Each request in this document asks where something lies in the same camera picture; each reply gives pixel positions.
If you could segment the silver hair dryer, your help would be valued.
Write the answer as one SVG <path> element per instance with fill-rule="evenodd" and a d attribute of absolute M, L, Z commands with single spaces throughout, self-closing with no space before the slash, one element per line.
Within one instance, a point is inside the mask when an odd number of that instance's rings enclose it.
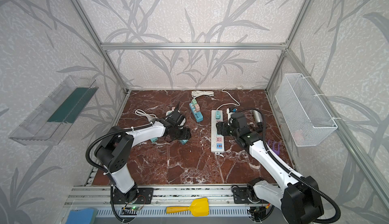
<path fill-rule="evenodd" d="M 263 115 L 262 115 L 262 113 L 260 112 L 260 110 L 258 110 L 258 109 L 252 109 L 251 111 L 252 111 L 252 114 L 253 114 L 255 123 L 256 123 L 258 126 L 263 125 Z"/>

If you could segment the clear plastic wall shelf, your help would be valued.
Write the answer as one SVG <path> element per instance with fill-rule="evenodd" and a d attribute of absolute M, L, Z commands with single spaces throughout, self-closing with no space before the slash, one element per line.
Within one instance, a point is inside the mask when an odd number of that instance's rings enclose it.
<path fill-rule="evenodd" d="M 68 76 L 9 138 L 24 146 L 58 145 L 98 89 L 95 79 Z"/>

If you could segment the white long power strip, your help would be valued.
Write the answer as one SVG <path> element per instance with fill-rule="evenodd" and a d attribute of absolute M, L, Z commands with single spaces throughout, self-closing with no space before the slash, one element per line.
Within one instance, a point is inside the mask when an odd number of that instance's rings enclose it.
<path fill-rule="evenodd" d="M 229 87 L 235 87 L 236 89 L 239 88 L 238 86 L 228 85 L 222 89 L 222 92 L 227 93 L 234 102 L 222 104 L 217 108 L 217 110 L 221 111 L 222 113 L 222 117 L 219 120 L 215 119 L 216 110 L 211 111 L 211 152 L 215 153 L 216 155 L 225 152 L 224 136 L 222 136 L 217 132 L 217 127 L 216 127 L 217 123 L 223 122 L 223 111 L 220 110 L 220 108 L 223 106 L 240 106 L 240 103 L 229 92 L 226 91 L 226 89 Z"/>

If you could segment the blue power strip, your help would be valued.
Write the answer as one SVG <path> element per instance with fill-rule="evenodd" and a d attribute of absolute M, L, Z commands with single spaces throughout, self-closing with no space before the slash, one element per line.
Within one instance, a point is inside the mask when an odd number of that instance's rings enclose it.
<path fill-rule="evenodd" d="M 201 97 L 204 95 L 205 96 L 214 96 L 214 92 L 212 92 L 212 91 L 200 91 L 200 90 L 194 90 L 191 92 L 192 99 L 193 98 L 197 99 L 198 97 Z M 192 102 L 189 103 L 189 108 L 190 108 L 196 122 L 197 123 L 202 122 L 204 117 L 200 111 L 199 112 L 196 111 L 195 106 L 192 104 Z"/>

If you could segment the yellow toy shovel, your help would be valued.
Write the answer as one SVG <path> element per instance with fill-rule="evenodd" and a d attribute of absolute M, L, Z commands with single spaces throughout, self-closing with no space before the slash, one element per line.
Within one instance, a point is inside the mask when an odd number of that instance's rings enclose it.
<path fill-rule="evenodd" d="M 194 217 L 205 217 L 210 213 L 207 197 L 194 199 L 190 206 L 171 206 L 166 208 L 166 214 L 189 211 Z"/>

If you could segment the pink plug adapter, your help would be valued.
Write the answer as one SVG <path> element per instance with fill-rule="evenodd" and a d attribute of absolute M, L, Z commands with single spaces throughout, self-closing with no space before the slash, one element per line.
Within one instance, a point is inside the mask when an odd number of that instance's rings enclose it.
<path fill-rule="evenodd" d="M 198 103 L 197 103 L 197 104 L 195 104 L 195 105 L 194 105 L 194 107 L 195 107 L 195 109 L 196 109 L 196 111 L 197 111 L 197 112 L 199 112 L 199 111 L 200 111 L 200 106 L 199 106 L 199 104 L 198 104 Z"/>

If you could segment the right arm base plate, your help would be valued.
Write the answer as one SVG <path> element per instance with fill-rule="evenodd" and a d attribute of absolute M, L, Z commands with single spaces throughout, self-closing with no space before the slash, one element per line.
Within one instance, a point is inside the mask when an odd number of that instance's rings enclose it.
<path fill-rule="evenodd" d="M 253 191 L 251 187 L 240 187 L 233 185 L 231 187 L 235 204 L 253 204 Z"/>

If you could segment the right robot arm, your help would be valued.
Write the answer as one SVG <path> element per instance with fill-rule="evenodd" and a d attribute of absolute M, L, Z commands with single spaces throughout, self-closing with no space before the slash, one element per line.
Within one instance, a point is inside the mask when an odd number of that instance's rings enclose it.
<path fill-rule="evenodd" d="M 266 143 L 266 119 L 262 111 L 250 108 L 257 129 L 250 127 L 245 109 L 232 113 L 227 122 L 217 122 L 217 133 L 232 137 L 235 142 L 256 159 L 276 181 L 277 186 L 266 180 L 248 184 L 252 201 L 267 201 L 279 209 L 289 224 L 333 224 L 341 217 L 337 203 L 324 192 L 311 176 L 302 174 L 285 163 Z"/>

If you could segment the blue sponge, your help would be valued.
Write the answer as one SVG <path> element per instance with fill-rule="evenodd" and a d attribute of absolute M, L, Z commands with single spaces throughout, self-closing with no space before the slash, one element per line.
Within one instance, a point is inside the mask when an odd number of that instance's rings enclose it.
<path fill-rule="evenodd" d="M 86 208 L 71 210 L 65 224 L 93 224 L 97 216 L 97 210 Z"/>

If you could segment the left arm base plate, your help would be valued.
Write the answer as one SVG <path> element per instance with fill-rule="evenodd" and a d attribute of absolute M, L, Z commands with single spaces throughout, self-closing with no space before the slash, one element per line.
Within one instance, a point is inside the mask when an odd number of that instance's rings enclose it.
<path fill-rule="evenodd" d="M 117 204 L 151 204 L 153 188 L 138 188 L 134 186 L 127 193 L 122 193 L 116 187 L 113 188 L 111 203 Z"/>

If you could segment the purple pink toy rake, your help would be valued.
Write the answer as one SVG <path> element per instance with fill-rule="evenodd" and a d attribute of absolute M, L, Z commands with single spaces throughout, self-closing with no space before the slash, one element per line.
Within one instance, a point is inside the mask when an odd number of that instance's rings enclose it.
<path fill-rule="evenodd" d="M 268 141 L 267 141 L 267 144 L 271 147 L 272 151 L 273 151 L 276 155 L 278 155 L 278 156 L 280 155 L 282 142 L 277 142 L 277 141 L 273 141 L 273 140 L 268 140 Z"/>

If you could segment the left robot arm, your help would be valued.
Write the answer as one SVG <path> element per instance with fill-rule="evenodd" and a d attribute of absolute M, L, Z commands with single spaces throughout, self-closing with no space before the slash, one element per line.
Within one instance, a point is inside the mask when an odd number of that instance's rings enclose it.
<path fill-rule="evenodd" d="M 185 116 L 176 107 L 170 114 L 149 120 L 146 125 L 120 128 L 97 138 L 87 148 L 87 162 L 103 171 L 113 187 L 122 194 L 136 191 L 136 183 L 131 177 L 127 163 L 131 150 L 140 143 L 154 138 L 168 137 L 170 140 L 189 140 L 190 129 L 185 127 Z"/>

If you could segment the white square power strip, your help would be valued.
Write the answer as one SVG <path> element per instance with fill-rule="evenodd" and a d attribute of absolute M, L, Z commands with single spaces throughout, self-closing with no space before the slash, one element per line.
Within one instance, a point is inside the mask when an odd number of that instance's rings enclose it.
<path fill-rule="evenodd" d="M 175 107 L 172 108 L 172 110 L 166 112 L 166 116 L 169 116 L 173 111 L 175 110 Z M 141 109 L 136 109 L 135 110 L 135 115 L 145 117 L 148 122 L 152 122 L 153 120 L 157 119 L 158 117 L 155 114 L 148 114 L 145 111 Z"/>

